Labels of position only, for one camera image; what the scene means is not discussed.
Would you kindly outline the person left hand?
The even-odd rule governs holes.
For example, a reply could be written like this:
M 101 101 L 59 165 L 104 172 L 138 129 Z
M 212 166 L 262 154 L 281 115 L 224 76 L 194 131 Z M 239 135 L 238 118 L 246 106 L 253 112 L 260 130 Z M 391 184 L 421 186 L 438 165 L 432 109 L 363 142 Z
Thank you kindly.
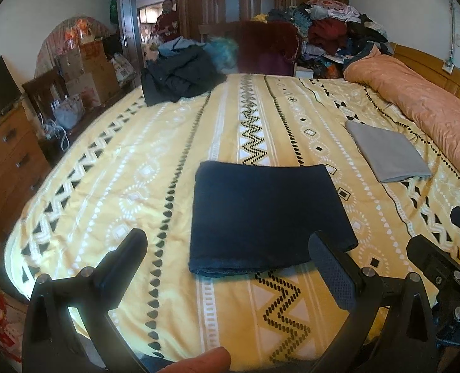
M 229 372 L 231 361 L 229 352 L 224 347 L 219 347 L 166 366 L 159 373 L 223 373 Z

